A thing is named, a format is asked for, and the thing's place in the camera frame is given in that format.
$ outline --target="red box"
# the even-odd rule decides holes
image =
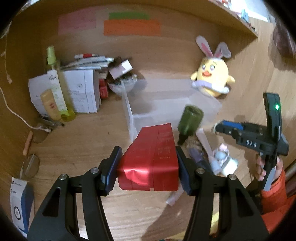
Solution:
[[[101,99],[107,99],[109,97],[107,82],[105,79],[99,79],[99,90]]]
[[[178,159],[171,124],[143,127],[117,168],[123,190],[178,190]]]

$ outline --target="white tube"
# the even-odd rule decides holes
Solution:
[[[209,163],[211,165],[213,173],[215,175],[219,174],[222,171],[221,166],[219,165],[218,160],[213,155],[211,146],[209,144],[209,141],[207,140],[207,136],[205,135],[203,128],[197,129],[195,134],[209,157]]]
[[[183,188],[182,188],[182,184],[179,183],[179,187],[177,191],[174,191],[169,198],[166,200],[166,203],[170,206],[173,206],[175,204],[175,202],[179,199],[179,197],[182,195],[182,193],[184,192]]]

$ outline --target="yellow plush toy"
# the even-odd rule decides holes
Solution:
[[[228,67],[222,57],[230,58],[231,53],[224,42],[219,43],[215,54],[202,36],[196,38],[196,43],[206,55],[196,72],[191,75],[192,87],[198,88],[202,93],[218,97],[227,94],[229,88],[226,83],[234,83],[234,78],[229,75]]]

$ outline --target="plastic storage box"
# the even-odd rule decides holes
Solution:
[[[191,80],[137,80],[132,91],[127,93],[121,82],[123,108],[131,141],[144,126],[171,123],[173,132],[177,131],[187,104],[196,105],[203,110],[205,115],[201,127],[213,122],[222,107],[221,103],[214,97],[205,96],[191,88],[191,84]]]

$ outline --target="orange sticky note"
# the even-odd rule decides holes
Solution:
[[[160,23],[157,20],[112,19],[104,21],[104,35],[160,36]]]

